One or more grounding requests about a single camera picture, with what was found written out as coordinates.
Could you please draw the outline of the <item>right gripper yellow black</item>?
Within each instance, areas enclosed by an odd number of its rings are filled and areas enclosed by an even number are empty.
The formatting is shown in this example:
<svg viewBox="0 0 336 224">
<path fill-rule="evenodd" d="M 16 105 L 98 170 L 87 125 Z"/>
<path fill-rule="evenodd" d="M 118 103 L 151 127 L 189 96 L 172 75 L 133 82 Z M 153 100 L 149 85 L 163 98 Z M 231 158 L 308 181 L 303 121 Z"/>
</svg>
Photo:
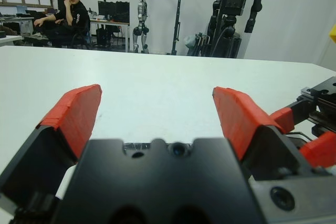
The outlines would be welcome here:
<svg viewBox="0 0 336 224">
<path fill-rule="evenodd" d="M 319 138 L 306 143 L 299 152 L 312 167 L 328 168 L 335 165 L 335 76 L 301 90 L 296 101 L 281 108 L 270 117 L 281 126 L 284 133 L 295 125 L 309 120 L 314 124 L 312 134 Z"/>
</svg>

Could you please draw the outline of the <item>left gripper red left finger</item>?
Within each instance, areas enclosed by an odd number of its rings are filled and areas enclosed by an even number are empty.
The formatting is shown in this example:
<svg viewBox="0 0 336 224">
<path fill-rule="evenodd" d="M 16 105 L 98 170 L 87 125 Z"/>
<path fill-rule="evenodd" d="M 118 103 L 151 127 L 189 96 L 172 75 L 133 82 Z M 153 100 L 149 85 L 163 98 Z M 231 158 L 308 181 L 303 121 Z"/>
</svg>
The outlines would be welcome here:
<svg viewBox="0 0 336 224">
<path fill-rule="evenodd" d="M 91 137 L 102 96 L 93 84 L 66 92 L 1 173 L 1 208 L 44 212 Z"/>
</svg>

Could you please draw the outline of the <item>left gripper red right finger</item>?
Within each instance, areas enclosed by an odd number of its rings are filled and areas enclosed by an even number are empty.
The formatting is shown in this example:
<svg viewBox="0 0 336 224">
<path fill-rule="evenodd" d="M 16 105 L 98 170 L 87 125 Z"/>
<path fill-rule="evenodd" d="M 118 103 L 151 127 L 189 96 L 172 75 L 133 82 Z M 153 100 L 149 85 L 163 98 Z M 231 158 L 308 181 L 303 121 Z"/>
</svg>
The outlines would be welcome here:
<svg viewBox="0 0 336 224">
<path fill-rule="evenodd" d="M 326 168 L 312 167 L 269 114 L 240 91 L 215 87 L 213 99 L 223 135 L 243 168 L 255 180 L 329 176 Z"/>
</svg>

